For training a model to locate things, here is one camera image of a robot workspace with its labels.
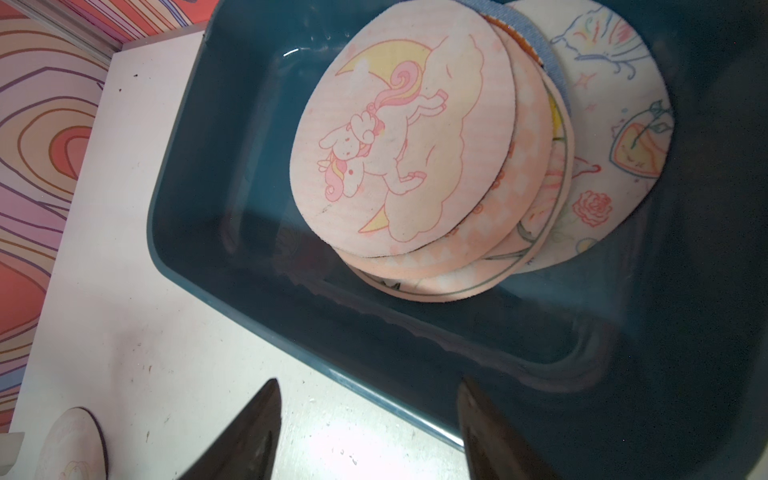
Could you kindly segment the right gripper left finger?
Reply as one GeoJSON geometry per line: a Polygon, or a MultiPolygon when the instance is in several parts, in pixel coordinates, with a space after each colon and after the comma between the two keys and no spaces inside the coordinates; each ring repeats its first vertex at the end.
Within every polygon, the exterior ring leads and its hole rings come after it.
{"type": "Polygon", "coordinates": [[[181,480],[271,478],[281,430],[281,391],[269,379],[181,480]]]}

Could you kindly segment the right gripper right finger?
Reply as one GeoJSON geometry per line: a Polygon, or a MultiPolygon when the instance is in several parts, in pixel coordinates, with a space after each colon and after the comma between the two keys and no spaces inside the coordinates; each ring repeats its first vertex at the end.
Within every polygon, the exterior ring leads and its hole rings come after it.
{"type": "Polygon", "coordinates": [[[457,410],[471,479],[560,479],[471,378],[458,388],[457,410]]]}

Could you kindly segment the pale pink unicorn coaster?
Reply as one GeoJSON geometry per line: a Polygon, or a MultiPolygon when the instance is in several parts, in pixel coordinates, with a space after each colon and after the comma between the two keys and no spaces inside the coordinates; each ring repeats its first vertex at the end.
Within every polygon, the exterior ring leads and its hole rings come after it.
{"type": "Polygon", "coordinates": [[[34,479],[106,480],[108,456],[94,416],[82,407],[65,411],[46,436],[34,479]]]}

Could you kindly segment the white butterfly star coaster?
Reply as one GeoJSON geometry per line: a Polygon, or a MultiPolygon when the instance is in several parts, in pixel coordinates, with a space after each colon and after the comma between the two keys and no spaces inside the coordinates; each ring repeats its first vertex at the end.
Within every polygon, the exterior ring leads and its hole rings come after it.
{"type": "Polygon", "coordinates": [[[517,1],[563,69],[575,134],[571,187],[546,242],[523,272],[595,246],[659,179],[674,130],[665,82],[640,34],[595,1],[517,1]]]}

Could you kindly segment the pink checkered bear coaster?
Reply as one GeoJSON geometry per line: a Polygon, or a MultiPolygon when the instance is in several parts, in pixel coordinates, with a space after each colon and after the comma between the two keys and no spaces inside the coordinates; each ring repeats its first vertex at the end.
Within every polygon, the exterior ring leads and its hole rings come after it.
{"type": "Polygon", "coordinates": [[[419,281],[451,276],[502,242],[525,216],[543,183],[552,150],[553,114],[541,72],[509,27],[494,25],[511,62],[516,119],[505,162],[475,208],[448,234],[413,252],[364,258],[337,252],[349,266],[378,278],[419,281]]]}

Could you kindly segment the blue denim bear car coaster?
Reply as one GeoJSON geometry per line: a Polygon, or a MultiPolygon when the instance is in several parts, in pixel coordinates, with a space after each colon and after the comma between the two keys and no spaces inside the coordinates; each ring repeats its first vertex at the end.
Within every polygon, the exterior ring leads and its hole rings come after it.
{"type": "Polygon", "coordinates": [[[483,16],[492,25],[498,26],[511,35],[553,81],[565,102],[568,113],[571,113],[566,78],[561,64],[549,41],[527,16],[510,6],[496,1],[460,0],[460,3],[483,16]]]}

